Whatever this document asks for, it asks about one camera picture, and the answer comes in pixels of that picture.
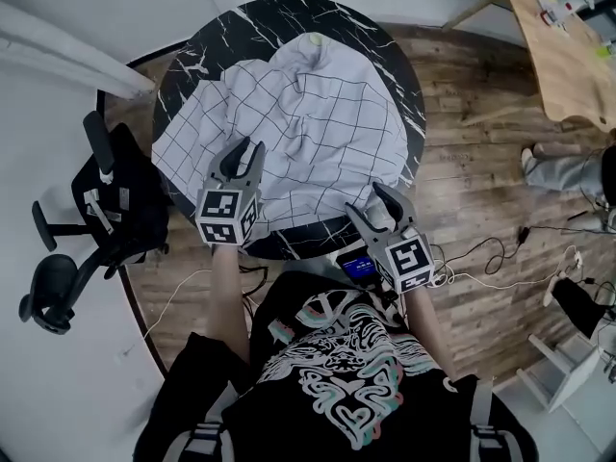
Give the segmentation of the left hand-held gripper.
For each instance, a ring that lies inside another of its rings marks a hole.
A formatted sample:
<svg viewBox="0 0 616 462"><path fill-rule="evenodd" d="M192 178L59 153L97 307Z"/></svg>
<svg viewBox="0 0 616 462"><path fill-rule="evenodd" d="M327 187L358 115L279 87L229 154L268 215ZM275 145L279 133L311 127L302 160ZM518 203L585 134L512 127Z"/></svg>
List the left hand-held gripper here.
<svg viewBox="0 0 616 462"><path fill-rule="evenodd" d="M211 161L211 174L198 193L194 217L207 245L244 245L259 217L266 146L262 141L256 145L243 178L237 178L249 144L249 137L229 143Z"/></svg>

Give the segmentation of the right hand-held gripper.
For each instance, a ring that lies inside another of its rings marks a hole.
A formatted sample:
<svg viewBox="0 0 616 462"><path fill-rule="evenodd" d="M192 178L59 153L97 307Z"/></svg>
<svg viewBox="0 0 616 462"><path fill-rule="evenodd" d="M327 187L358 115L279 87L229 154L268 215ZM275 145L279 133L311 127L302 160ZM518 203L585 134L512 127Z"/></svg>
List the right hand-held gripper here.
<svg viewBox="0 0 616 462"><path fill-rule="evenodd" d="M417 229L412 202L397 189L382 183L373 182L372 188L395 222L394 229L374 227L361 211L347 202L345 210L361 238L367 240L376 270L398 295L426 286L434 276L435 264L426 235Z"/></svg>

